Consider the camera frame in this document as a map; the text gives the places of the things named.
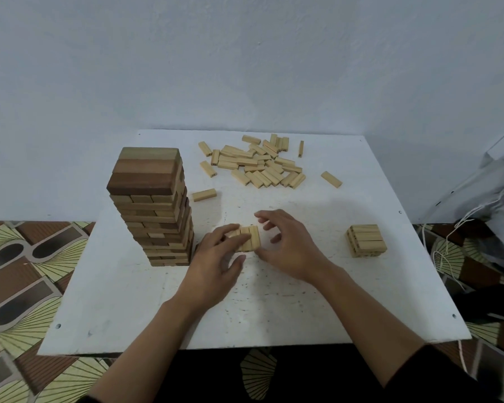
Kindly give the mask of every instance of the patterned carpet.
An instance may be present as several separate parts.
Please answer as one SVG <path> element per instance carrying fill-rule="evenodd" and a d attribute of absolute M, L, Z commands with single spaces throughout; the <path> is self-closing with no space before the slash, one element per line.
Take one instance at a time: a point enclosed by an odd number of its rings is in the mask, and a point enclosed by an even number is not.
<path fill-rule="evenodd" d="M 0 221 L 0 403 L 74 402 L 112 363 L 93 357 L 37 355 L 93 227 L 89 222 Z M 422 226 L 415 229 L 421 232 Z M 426 227 L 430 254 L 446 253 L 445 237 L 451 230 L 451 225 Z M 436 263 L 453 297 L 463 292 L 455 280 L 468 291 L 504 285 L 504 275 L 483 258 L 474 240 L 461 232 L 449 240 L 448 254 Z M 504 319 L 467 324 L 474 336 L 463 341 L 468 372 L 504 397 Z M 461 365 L 457 342 L 437 348 Z M 262 393 L 249 392 L 248 372 L 255 370 L 258 357 L 269 360 L 269 376 L 276 368 L 268 350 L 248 352 L 240 369 L 251 400 L 262 400 L 268 390 L 267 384 Z"/>

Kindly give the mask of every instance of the white table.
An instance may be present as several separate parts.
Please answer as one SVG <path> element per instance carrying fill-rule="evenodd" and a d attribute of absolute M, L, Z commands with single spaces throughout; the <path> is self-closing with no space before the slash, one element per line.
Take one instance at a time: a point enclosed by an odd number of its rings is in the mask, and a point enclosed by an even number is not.
<path fill-rule="evenodd" d="M 250 133 L 262 139 L 268 134 Z M 470 334 L 362 136 L 291 134 L 283 156 L 307 175 L 296 190 L 243 187 L 228 170 L 209 179 L 198 142 L 246 148 L 242 133 L 141 130 L 133 146 L 178 147 L 189 195 L 216 188 L 218 196 L 191 203 L 196 240 L 216 226 L 257 223 L 253 212 L 283 208 L 301 220 L 319 248 L 358 284 L 426 341 L 467 339 Z M 298 143 L 304 155 L 297 157 Z M 343 181 L 335 189 L 320 174 Z M 379 225 L 388 251 L 351 258 L 344 233 L 351 224 Z M 262 243 L 275 232 L 262 230 Z M 186 267 L 154 268 L 133 240 L 114 205 L 102 211 L 39 350 L 43 355 L 122 352 L 170 298 Z M 298 345 L 350 342 L 325 299 L 248 254 L 235 288 L 205 314 L 183 347 Z"/>

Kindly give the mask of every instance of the person's right arm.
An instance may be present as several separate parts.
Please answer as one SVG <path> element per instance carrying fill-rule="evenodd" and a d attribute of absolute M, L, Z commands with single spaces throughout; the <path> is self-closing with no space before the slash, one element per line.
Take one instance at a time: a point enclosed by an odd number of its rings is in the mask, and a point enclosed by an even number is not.
<path fill-rule="evenodd" d="M 256 254 L 288 275 L 317 288 L 332 306 L 362 357 L 385 386 L 397 370 L 423 345 L 385 307 L 358 286 L 317 248 L 304 225 L 283 210 L 261 210 L 255 214 L 263 229 L 278 227 L 271 239 L 276 250 L 260 248 Z"/>

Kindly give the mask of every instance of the black shirt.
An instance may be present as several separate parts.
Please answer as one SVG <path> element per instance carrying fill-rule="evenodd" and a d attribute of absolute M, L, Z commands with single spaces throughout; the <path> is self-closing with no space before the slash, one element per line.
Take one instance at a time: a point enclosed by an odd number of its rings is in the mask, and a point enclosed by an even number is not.
<path fill-rule="evenodd" d="M 263 397 L 265 402 L 498 401 L 430 345 L 416 352 L 385 388 L 377 382 L 354 345 L 253 350 L 177 352 L 154 401 L 254 401 L 251 396 Z M 265 360 L 258 360 L 262 355 Z M 257 374 L 246 378 L 243 362 L 252 362 L 252 367 L 264 370 L 253 370 Z M 90 397 L 79 400 L 79 403 L 95 402 Z"/>

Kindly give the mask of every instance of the wall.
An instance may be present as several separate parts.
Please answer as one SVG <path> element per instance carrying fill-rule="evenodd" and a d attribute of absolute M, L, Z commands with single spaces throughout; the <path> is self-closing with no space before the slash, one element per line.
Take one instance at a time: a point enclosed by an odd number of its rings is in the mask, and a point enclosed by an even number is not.
<path fill-rule="evenodd" d="M 365 134 L 416 222 L 504 134 L 504 0 L 0 0 L 0 219 L 151 127 Z"/>

